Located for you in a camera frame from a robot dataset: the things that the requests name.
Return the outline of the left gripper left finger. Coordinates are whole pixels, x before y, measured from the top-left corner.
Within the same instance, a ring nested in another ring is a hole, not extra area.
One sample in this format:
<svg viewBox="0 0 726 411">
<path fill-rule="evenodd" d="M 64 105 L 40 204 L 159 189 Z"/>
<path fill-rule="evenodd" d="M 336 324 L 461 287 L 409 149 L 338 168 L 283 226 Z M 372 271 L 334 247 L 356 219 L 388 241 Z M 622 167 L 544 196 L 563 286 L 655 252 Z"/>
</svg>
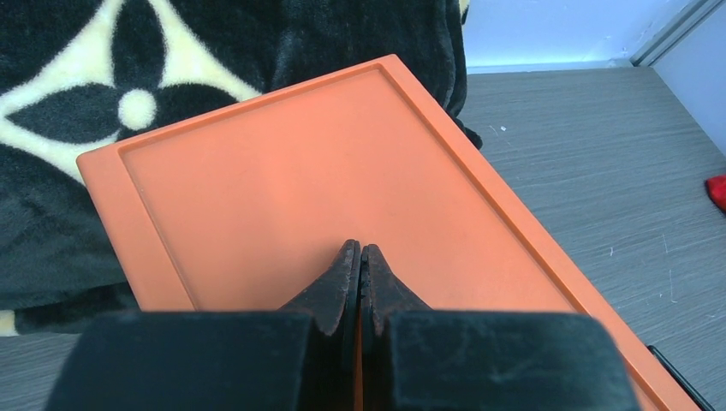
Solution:
<svg viewBox="0 0 726 411">
<path fill-rule="evenodd" d="M 324 352 L 341 369 L 355 365 L 361 245 L 345 241 L 330 266 L 294 298 L 281 312 L 310 315 L 324 341 Z"/>
</svg>

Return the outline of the orange drawer organizer box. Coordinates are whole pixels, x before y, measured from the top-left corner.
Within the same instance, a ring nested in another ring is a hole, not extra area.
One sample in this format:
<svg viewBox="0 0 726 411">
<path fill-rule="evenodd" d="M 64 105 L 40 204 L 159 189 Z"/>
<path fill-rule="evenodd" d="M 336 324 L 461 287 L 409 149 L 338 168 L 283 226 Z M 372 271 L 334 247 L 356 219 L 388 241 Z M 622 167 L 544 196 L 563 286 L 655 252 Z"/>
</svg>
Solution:
<svg viewBox="0 0 726 411">
<path fill-rule="evenodd" d="M 77 164 L 144 310 L 280 307 L 356 240 L 435 308 L 591 315 L 644 409 L 697 407 L 398 57 Z"/>
</svg>

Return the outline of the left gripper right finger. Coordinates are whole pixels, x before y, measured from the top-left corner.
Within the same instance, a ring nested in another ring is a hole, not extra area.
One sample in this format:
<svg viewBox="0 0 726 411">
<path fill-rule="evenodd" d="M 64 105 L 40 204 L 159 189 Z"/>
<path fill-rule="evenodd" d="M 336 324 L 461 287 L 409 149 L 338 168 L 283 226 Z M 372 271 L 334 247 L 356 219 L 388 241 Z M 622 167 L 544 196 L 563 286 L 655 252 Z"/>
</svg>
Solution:
<svg viewBox="0 0 726 411">
<path fill-rule="evenodd" d="M 379 246 L 364 247 L 360 272 L 362 341 L 378 340 L 392 313 L 429 310 L 431 307 L 395 275 Z"/>
</svg>

